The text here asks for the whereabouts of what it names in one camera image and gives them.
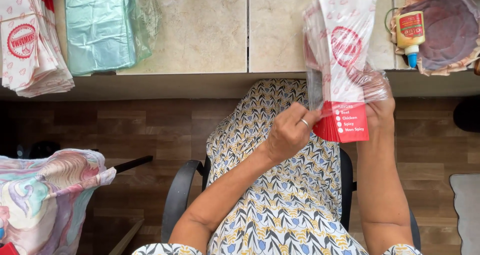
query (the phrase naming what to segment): blue bottle cap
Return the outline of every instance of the blue bottle cap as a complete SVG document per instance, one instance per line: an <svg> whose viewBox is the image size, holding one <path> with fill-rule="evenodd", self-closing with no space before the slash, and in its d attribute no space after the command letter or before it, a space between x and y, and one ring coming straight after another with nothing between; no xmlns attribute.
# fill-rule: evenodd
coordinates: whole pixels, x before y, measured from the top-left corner
<svg viewBox="0 0 480 255"><path fill-rule="evenodd" d="M407 58L408 58L408 65L411 68L415 68L417 66L417 54L412 53L410 55L407 55Z"/></svg>

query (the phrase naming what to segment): gray rug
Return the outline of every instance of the gray rug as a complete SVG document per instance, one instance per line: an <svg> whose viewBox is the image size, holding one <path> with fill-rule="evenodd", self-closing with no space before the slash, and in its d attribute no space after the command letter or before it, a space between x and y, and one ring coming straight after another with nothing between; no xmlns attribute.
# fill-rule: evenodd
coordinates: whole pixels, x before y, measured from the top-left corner
<svg viewBox="0 0 480 255"><path fill-rule="evenodd" d="M458 232L462 255L480 254L480 174L455 174L450 177L455 192Z"/></svg>

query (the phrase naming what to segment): woman's left hand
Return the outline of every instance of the woman's left hand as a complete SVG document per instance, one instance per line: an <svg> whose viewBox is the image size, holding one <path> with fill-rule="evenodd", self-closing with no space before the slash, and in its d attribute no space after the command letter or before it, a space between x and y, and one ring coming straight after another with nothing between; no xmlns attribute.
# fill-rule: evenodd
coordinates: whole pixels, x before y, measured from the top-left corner
<svg viewBox="0 0 480 255"><path fill-rule="evenodd" d="M307 145L310 131L320 118L319 110L309 111L295 102L275 117L268 138L260 147L265 147L268 158L278 165Z"/></svg>

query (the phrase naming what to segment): stack of paper bags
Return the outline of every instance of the stack of paper bags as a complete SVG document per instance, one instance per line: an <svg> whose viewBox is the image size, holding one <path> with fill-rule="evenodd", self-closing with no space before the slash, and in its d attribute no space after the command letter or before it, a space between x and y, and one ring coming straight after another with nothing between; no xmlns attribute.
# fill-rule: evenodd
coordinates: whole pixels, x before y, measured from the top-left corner
<svg viewBox="0 0 480 255"><path fill-rule="evenodd" d="M2 85L24 97L69 91L53 0L0 0L0 10Z"/></svg>
<svg viewBox="0 0 480 255"><path fill-rule="evenodd" d="M363 89L352 77L365 67L375 3L314 0L303 14L310 108L324 115L313 131L324 140L369 139Z"/></svg>

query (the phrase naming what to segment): glue bottle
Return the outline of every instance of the glue bottle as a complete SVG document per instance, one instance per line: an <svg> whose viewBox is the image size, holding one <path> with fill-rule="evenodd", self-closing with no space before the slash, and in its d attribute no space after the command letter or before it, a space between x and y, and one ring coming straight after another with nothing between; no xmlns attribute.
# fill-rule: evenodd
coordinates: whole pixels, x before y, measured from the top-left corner
<svg viewBox="0 0 480 255"><path fill-rule="evenodd" d="M423 12L415 11L399 15L395 18L397 47L405 50L408 65L417 66L419 45L425 42L423 28Z"/></svg>

